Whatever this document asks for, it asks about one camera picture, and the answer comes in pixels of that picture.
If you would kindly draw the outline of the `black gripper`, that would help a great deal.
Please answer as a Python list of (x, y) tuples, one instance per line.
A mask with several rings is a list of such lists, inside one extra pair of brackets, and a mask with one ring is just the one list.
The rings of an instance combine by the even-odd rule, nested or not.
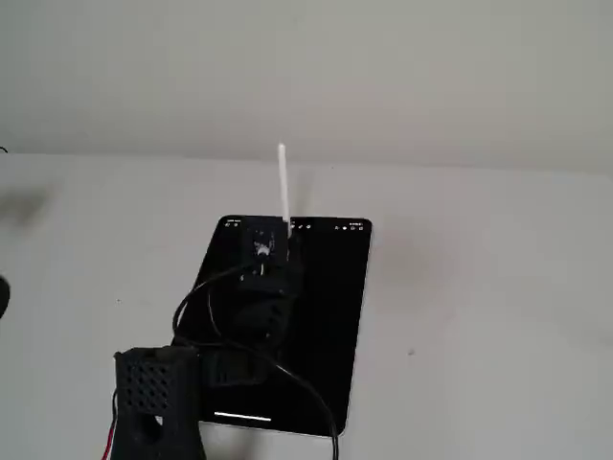
[(252, 234), (242, 238), (244, 269), (237, 284), (233, 326), (250, 346), (286, 341), (298, 297), (303, 292), (301, 238)]

